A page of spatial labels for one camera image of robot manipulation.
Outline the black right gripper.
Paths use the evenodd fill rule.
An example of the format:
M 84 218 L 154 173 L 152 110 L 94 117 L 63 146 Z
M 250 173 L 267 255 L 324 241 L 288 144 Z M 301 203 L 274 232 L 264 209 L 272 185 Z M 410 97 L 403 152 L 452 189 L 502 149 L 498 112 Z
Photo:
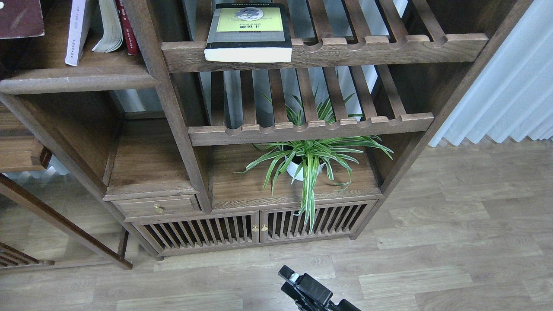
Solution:
M 331 301 L 332 291 L 309 274 L 298 274 L 286 264 L 278 275 L 285 279 L 282 291 L 291 297 L 301 311 L 359 311 L 346 299 L 338 305 Z

